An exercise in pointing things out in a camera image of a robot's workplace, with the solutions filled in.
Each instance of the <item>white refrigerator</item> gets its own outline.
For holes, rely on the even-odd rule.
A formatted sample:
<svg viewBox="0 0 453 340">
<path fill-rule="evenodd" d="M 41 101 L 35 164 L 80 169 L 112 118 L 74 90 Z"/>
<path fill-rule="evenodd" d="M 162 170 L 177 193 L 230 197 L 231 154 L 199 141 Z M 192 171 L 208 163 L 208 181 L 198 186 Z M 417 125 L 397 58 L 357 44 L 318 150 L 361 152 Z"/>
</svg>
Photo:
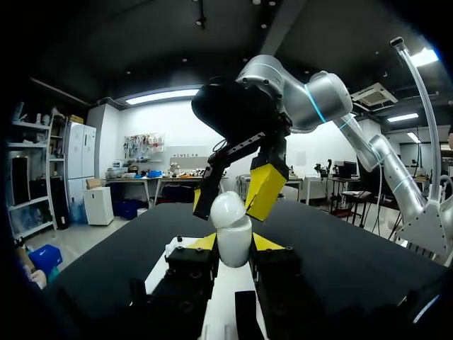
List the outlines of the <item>white refrigerator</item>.
<svg viewBox="0 0 453 340">
<path fill-rule="evenodd" d="M 66 148 L 67 196 L 72 224 L 86 224 L 84 190 L 86 179 L 94 178 L 96 128 L 71 122 Z"/>
</svg>

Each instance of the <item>yellow clamp pad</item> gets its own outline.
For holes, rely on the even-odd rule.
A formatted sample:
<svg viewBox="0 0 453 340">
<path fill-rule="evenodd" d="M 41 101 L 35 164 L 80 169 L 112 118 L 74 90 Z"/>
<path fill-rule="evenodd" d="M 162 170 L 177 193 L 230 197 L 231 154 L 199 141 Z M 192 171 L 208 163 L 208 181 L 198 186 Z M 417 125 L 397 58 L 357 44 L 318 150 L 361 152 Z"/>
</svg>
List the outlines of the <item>yellow clamp pad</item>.
<svg viewBox="0 0 453 340">
<path fill-rule="evenodd" d="M 195 211 L 195 208 L 197 207 L 198 200 L 200 199 L 200 195 L 201 195 L 201 189 L 200 188 L 195 189 L 195 197 L 193 199 L 193 211 Z"/>
<path fill-rule="evenodd" d="M 212 247 L 214 246 L 215 237 L 216 233 L 205 236 L 202 239 L 195 241 L 195 243 L 192 243 L 190 246 L 187 246 L 186 248 L 190 249 L 203 248 L 206 250 L 212 250 Z"/>
<path fill-rule="evenodd" d="M 277 200 L 278 193 L 285 185 L 286 179 L 272 164 L 253 169 L 250 175 L 250 187 L 246 200 L 247 215 L 264 221 Z"/>
<path fill-rule="evenodd" d="M 194 243 L 187 246 L 186 248 L 189 248 L 189 249 L 203 248 L 206 250 L 212 250 L 212 247 L 214 246 L 214 242 L 215 242 L 215 237 L 216 237 L 216 233 L 208 235 L 206 237 L 203 237 L 202 239 L 195 241 Z M 280 246 L 279 244 L 271 242 L 268 239 L 265 239 L 264 237 L 256 234 L 255 232 L 253 233 L 253 241 L 255 242 L 255 246 L 258 251 L 262 251 L 262 250 L 266 250 L 266 249 L 272 249 L 272 250 L 284 249 L 283 246 Z"/>
<path fill-rule="evenodd" d="M 280 246 L 279 244 L 276 244 L 274 242 L 269 241 L 268 239 L 265 239 L 264 237 L 253 233 L 253 241 L 255 241 L 255 246 L 256 250 L 262 251 L 266 249 L 284 249 L 284 247 Z"/>
</svg>

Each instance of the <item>white cylindrical object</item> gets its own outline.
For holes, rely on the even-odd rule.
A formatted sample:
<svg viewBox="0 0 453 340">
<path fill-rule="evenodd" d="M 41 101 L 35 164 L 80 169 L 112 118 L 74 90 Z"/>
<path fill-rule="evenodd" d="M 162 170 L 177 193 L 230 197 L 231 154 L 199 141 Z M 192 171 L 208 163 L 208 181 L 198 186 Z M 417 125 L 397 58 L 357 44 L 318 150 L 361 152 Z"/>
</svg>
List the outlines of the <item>white cylindrical object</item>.
<svg viewBox="0 0 453 340">
<path fill-rule="evenodd" d="M 227 191 L 216 197 L 211 207 L 212 223 L 217 229 L 220 259 L 232 268 L 248 261 L 252 222 L 237 193 Z"/>
</svg>

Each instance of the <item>air vent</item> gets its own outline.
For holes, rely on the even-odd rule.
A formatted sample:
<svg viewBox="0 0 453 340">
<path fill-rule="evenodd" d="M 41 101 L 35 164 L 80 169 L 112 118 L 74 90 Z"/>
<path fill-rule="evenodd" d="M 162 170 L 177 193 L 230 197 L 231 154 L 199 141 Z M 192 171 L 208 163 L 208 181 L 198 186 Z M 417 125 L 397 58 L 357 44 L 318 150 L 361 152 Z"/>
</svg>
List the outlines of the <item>air vent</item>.
<svg viewBox="0 0 453 340">
<path fill-rule="evenodd" d="M 366 89 L 351 94 L 351 98 L 352 101 L 359 101 L 367 106 L 382 104 L 387 101 L 392 101 L 393 103 L 398 101 L 398 99 L 393 97 L 380 83 L 376 83 Z"/>
</svg>

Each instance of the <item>ceiling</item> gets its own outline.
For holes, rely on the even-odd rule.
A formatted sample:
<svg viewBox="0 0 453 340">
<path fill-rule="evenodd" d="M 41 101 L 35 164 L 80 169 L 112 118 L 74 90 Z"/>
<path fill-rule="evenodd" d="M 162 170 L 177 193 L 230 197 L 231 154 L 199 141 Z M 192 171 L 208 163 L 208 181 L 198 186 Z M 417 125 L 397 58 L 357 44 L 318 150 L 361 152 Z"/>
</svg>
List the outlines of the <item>ceiling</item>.
<svg viewBox="0 0 453 340">
<path fill-rule="evenodd" d="M 448 142 L 449 129 L 450 129 L 450 125 L 438 125 L 437 126 L 437 133 L 439 134 L 439 142 L 441 142 L 441 143 Z M 418 136 L 418 139 L 422 143 L 431 142 L 430 131 L 427 127 L 424 127 L 424 128 L 420 127 L 420 128 L 418 128 L 418 130 L 416 128 L 410 128 L 410 129 L 392 131 L 392 132 L 385 134 L 385 137 L 387 137 L 389 140 L 391 140 L 392 142 L 395 142 L 397 144 L 401 144 L 401 143 L 413 144 L 414 141 L 408 136 L 408 132 L 415 133 L 415 135 Z"/>
<path fill-rule="evenodd" d="M 42 30 L 30 75 L 87 103 L 235 77 L 246 60 L 267 53 L 301 81 L 325 69 L 350 93 L 380 82 L 398 103 L 354 110 L 383 130 L 426 125 L 413 79 L 389 41 L 402 36 L 412 52 L 429 45 L 383 1 L 80 0 L 58 9 L 40 9 L 53 24 Z M 453 89 L 442 63 L 420 73 L 438 123 L 450 124 Z M 411 112 L 420 118 L 386 122 Z"/>
</svg>

